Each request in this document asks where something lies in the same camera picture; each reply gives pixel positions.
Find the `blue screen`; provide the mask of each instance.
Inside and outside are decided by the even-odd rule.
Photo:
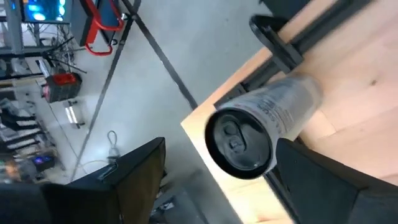
[[[28,0],[25,16],[30,21],[60,21],[65,19],[66,0]]]

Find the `power cord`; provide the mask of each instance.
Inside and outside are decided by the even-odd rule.
[[[116,159],[120,158],[120,150],[116,147],[116,143],[118,143],[118,135],[116,134],[116,132],[114,132],[113,130],[110,130],[107,133],[107,137],[108,137],[108,141],[111,145],[111,148],[109,149],[108,152],[108,162],[110,164],[115,163]]]
[[[116,163],[116,159],[120,158],[120,150],[118,149],[118,147],[116,147],[116,144],[118,143],[118,135],[116,134],[115,131],[110,130],[108,131],[106,137],[108,138],[109,144],[110,144],[110,148],[109,148],[109,152],[108,152],[108,156],[107,159],[108,161],[105,160],[94,160],[94,161],[89,161],[86,162],[80,166],[78,166],[79,168],[84,167],[87,164],[91,164],[93,162],[104,162],[107,164],[115,164]]]

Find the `wooden tabletop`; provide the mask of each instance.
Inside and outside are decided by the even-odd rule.
[[[312,0],[279,32],[288,42],[335,1]],[[304,54],[325,98],[300,137],[314,151],[398,184],[398,1],[374,1]],[[271,57],[263,48],[181,125],[243,223],[291,223],[263,178],[239,180],[210,157],[204,128],[213,104]]]

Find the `monitor screen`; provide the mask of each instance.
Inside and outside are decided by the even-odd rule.
[[[72,0],[22,0],[25,22],[67,23]]]

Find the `cable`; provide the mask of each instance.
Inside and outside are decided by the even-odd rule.
[[[120,157],[120,150],[116,147],[116,143],[118,143],[118,135],[113,130],[110,130],[107,133],[108,141],[111,145],[108,152],[108,162],[110,164],[115,163],[116,159]]]
[[[105,162],[105,163],[108,165],[108,162],[107,162],[107,161],[103,161],[103,160],[95,160],[95,161],[89,161],[89,162],[86,162],[86,163],[84,163],[84,164],[82,164],[82,165],[78,166],[78,168],[83,168],[85,165],[91,164],[91,163],[93,163],[93,162]]]

